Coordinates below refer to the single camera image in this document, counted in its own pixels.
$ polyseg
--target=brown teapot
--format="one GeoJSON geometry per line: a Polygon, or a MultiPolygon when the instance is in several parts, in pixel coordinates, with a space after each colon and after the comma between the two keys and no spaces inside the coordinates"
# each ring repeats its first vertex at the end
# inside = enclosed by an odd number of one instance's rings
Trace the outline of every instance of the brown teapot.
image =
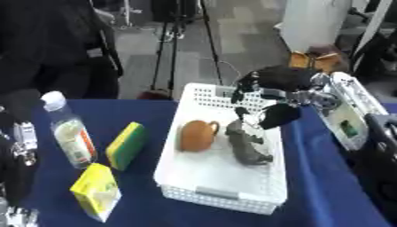
{"type": "Polygon", "coordinates": [[[218,134],[220,124],[217,121],[190,121],[181,131],[181,151],[200,152],[208,149],[218,134]]]}

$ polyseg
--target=person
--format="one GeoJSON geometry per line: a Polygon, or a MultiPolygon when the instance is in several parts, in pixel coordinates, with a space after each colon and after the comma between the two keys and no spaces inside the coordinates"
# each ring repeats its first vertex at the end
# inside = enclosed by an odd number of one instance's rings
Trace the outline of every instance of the person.
{"type": "Polygon", "coordinates": [[[88,0],[0,0],[0,96],[35,88],[67,98],[117,98],[120,74],[112,61],[89,55],[105,51],[89,8],[88,0]],[[85,5],[74,8],[77,2],[85,5]],[[82,39],[89,35],[94,40],[82,39]]]}

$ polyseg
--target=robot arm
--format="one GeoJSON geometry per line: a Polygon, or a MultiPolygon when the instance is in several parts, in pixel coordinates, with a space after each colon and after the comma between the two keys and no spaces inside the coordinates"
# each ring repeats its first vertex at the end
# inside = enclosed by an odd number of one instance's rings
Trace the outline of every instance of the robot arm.
{"type": "MultiPolygon", "coordinates": [[[[352,76],[344,73],[322,74],[311,69],[267,67],[251,72],[237,82],[232,103],[244,99],[247,92],[259,91],[265,99],[278,103],[251,114],[239,107],[240,120],[271,129],[300,118],[300,106],[313,106],[329,130],[348,151],[358,151],[370,138],[385,138],[391,130],[380,124],[381,117],[393,118],[352,76]]],[[[397,137],[387,142],[397,141],[397,137]]]]}
{"type": "Polygon", "coordinates": [[[33,185],[39,161],[35,127],[30,122],[40,95],[21,90],[0,97],[0,226],[36,226],[37,211],[21,208],[33,185]]]}

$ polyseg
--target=bottle cap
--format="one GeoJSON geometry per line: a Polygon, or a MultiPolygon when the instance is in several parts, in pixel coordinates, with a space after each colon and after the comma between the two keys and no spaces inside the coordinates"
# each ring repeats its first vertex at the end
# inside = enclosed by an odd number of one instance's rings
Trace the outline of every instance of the bottle cap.
{"type": "Polygon", "coordinates": [[[48,112],[56,111],[66,105],[66,98],[60,91],[51,91],[42,96],[44,109],[48,112]]]}

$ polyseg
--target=black jacket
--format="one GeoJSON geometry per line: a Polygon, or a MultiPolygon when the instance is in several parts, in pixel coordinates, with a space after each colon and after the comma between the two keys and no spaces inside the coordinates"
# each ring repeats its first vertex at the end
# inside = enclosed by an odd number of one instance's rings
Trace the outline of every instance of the black jacket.
{"type": "Polygon", "coordinates": [[[0,94],[34,86],[43,66],[70,66],[87,58],[67,25],[63,2],[0,0],[0,94]]]}

